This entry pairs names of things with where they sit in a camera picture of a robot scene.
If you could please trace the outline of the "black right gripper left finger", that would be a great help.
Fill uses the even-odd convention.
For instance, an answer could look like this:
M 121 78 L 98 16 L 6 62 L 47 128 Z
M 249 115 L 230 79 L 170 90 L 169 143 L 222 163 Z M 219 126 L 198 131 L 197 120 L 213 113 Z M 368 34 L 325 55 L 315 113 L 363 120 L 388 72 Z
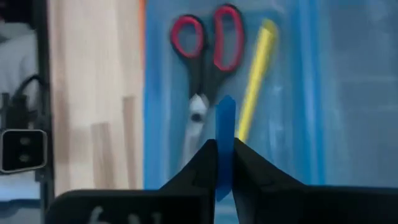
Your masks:
M 45 224 L 213 224 L 218 151 L 209 139 L 158 190 L 72 190 L 59 195 Z

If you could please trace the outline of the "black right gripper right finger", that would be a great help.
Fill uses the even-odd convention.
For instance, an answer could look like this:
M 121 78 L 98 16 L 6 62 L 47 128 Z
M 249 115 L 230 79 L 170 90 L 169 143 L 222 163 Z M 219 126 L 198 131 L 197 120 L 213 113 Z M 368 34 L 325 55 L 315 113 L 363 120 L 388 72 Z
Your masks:
M 398 189 L 306 185 L 239 139 L 233 196 L 239 224 L 398 224 Z

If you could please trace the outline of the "blue marker pen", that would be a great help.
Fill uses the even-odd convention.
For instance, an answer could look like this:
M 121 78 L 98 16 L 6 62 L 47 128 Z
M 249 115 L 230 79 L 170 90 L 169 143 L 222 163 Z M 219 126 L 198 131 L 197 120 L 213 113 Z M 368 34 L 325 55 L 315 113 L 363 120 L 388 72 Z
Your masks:
M 218 177 L 216 200 L 222 201 L 233 184 L 233 152 L 236 102 L 226 95 L 216 107 L 216 144 L 218 151 Z

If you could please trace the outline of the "blue translucent plastic box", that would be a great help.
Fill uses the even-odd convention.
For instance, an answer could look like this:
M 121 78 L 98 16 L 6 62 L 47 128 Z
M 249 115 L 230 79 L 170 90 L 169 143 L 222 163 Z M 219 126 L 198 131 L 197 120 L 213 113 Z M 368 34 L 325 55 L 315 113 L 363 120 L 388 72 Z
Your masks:
M 278 36 L 245 145 L 306 185 L 398 189 L 398 0 L 147 0 L 144 188 L 158 190 L 183 169 L 188 72 L 170 30 L 182 14 L 202 20 L 208 71 L 213 13 L 226 3 L 243 16 L 243 59 L 208 110 L 197 152 L 216 141 L 226 95 L 238 129 L 257 33 L 271 19 Z M 223 30 L 227 64 L 236 41 L 229 17 Z M 213 224 L 239 224 L 233 185 L 222 201 L 215 196 Z

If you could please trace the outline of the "yellow highlighter pen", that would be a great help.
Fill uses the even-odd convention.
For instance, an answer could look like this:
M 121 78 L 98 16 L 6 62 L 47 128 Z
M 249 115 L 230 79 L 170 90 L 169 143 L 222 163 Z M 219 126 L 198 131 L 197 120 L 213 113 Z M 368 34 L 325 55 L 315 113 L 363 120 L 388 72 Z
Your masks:
M 248 82 L 245 87 L 243 102 L 239 108 L 238 129 L 235 136 L 242 142 L 249 139 L 259 92 L 272 60 L 277 33 L 276 23 L 271 19 L 264 19 L 257 33 L 254 53 L 249 67 Z

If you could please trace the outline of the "red and black scissors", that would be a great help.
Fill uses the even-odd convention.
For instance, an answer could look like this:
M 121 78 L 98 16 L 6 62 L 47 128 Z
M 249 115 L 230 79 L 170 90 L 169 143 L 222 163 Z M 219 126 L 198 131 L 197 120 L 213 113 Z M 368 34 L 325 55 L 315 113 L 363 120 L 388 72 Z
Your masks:
M 234 55 L 231 61 L 224 63 L 224 30 L 223 20 L 230 18 L 235 30 L 236 41 L 232 45 Z M 185 64 L 188 72 L 188 119 L 180 159 L 180 167 L 188 164 L 200 148 L 198 145 L 206 122 L 208 110 L 214 105 L 218 90 L 222 84 L 239 68 L 244 53 L 246 36 L 243 16 L 239 9 L 230 4 L 218 6 L 212 17 L 213 22 L 213 56 L 210 69 L 205 67 L 206 51 L 209 48 L 205 25 L 193 14 L 182 14 L 170 30 L 170 43 L 173 50 Z M 195 30 L 195 48 L 189 52 L 183 49 L 179 40 L 180 31 L 192 26 Z

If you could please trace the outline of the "orange wooden pencil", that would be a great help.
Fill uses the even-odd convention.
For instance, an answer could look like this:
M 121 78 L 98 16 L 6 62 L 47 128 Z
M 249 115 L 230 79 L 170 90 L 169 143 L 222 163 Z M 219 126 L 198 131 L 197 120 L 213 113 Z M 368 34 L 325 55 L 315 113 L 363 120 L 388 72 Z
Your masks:
M 139 1 L 139 28 L 140 28 L 140 48 L 142 66 L 145 67 L 146 63 L 146 1 Z

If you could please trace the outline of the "black power socket box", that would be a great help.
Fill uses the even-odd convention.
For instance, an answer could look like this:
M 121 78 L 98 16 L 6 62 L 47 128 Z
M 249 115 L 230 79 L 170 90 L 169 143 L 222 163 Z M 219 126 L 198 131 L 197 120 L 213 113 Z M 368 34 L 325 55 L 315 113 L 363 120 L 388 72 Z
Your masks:
M 7 129 L 0 135 L 0 172 L 13 174 L 47 164 L 47 133 L 40 129 Z

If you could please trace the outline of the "black table frame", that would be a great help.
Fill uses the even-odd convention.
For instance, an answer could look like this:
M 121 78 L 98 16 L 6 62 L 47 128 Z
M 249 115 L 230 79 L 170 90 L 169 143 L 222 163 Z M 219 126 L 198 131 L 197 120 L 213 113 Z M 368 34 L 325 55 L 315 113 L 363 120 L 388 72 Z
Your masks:
M 37 127 L 47 133 L 47 164 L 35 172 L 40 184 L 40 224 L 45 224 L 45 214 L 54 200 L 54 168 L 52 141 L 52 109 L 50 88 L 50 49 L 47 0 L 33 0 L 33 17 L 36 25 L 39 77 L 44 86 L 39 91 L 39 120 Z

